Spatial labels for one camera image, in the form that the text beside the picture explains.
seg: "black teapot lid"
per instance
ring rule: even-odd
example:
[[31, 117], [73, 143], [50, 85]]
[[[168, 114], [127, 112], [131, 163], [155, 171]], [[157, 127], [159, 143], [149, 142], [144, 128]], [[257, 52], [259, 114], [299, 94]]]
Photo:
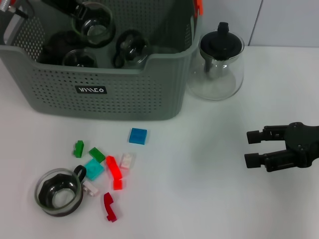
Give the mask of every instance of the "black teapot lid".
[[212, 58], [224, 61], [241, 52], [242, 41], [229, 32], [228, 23], [220, 22], [217, 31], [208, 33], [202, 38], [200, 48]]

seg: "lego brick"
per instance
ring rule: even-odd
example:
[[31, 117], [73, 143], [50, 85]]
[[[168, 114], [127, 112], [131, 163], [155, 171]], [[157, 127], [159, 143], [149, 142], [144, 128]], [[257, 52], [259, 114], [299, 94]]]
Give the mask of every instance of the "lego brick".
[[113, 181], [113, 189], [114, 190], [122, 190], [123, 189], [123, 183], [122, 183], [121, 179]]
[[73, 151], [73, 155], [77, 158], [82, 157], [84, 143], [83, 141], [79, 140], [77, 143], [75, 143], [75, 150]]
[[96, 159], [99, 163], [102, 163], [105, 159], [104, 154], [102, 154], [97, 148], [92, 148], [89, 154]]
[[107, 219], [109, 221], [115, 222], [117, 220], [112, 208], [111, 204], [113, 203], [113, 199], [110, 193], [104, 194], [104, 207], [106, 212], [108, 213]]
[[85, 164], [84, 167], [86, 168], [86, 177], [91, 181], [94, 181], [104, 171], [103, 166], [95, 159]]
[[122, 178], [122, 173], [118, 167], [118, 165], [116, 164], [116, 160], [114, 157], [112, 156], [107, 156], [106, 157], [106, 164], [108, 165], [114, 180], [119, 180]]
[[99, 194], [99, 190], [93, 186], [89, 181], [83, 182], [83, 190], [87, 192], [90, 196], [94, 197]]
[[120, 168], [130, 169], [132, 164], [133, 164], [134, 159], [135, 159], [135, 154], [133, 154], [133, 153], [123, 153], [122, 161], [121, 161], [121, 164], [120, 164]]
[[132, 128], [129, 142], [145, 145], [147, 134], [146, 129]]

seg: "perforated basket wall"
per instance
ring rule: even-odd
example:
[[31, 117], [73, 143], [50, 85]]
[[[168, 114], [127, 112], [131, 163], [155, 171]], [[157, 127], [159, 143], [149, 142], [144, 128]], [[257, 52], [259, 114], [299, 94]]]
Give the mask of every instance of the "perforated basket wall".
[[[164, 120], [181, 108], [201, 18], [193, 18], [190, 0], [103, 0], [111, 8], [117, 35], [134, 28], [150, 41], [181, 53], [154, 54], [142, 70], [94, 69], [44, 65], [37, 58], [44, 41], [69, 30], [68, 17], [40, 1], [31, 2], [35, 17], [22, 22], [0, 46], [0, 57], [30, 105], [39, 112], [109, 120]], [[22, 7], [30, 13], [28, 5]], [[5, 29], [0, 25], [0, 33]], [[107, 94], [79, 94], [76, 86], [105, 87]]]

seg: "blue lego brick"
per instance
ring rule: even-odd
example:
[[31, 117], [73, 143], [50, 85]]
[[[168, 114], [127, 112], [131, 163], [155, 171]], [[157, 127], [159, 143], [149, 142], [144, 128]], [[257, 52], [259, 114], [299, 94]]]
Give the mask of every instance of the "blue lego brick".
[[146, 129], [132, 128], [129, 142], [145, 145], [147, 134]]
[[86, 177], [91, 181], [95, 180], [104, 171], [103, 166], [95, 159], [85, 164], [84, 167], [86, 168]]

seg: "white wall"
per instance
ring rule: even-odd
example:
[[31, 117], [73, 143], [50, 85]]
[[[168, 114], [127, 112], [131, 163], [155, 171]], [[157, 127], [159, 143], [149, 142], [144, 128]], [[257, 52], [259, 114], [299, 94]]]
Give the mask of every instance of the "white wall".
[[319, 47], [319, 0], [264, 0], [251, 45]]
[[229, 23], [229, 30], [240, 35], [246, 45], [251, 37], [261, 0], [203, 0], [203, 33], [218, 27], [219, 22]]

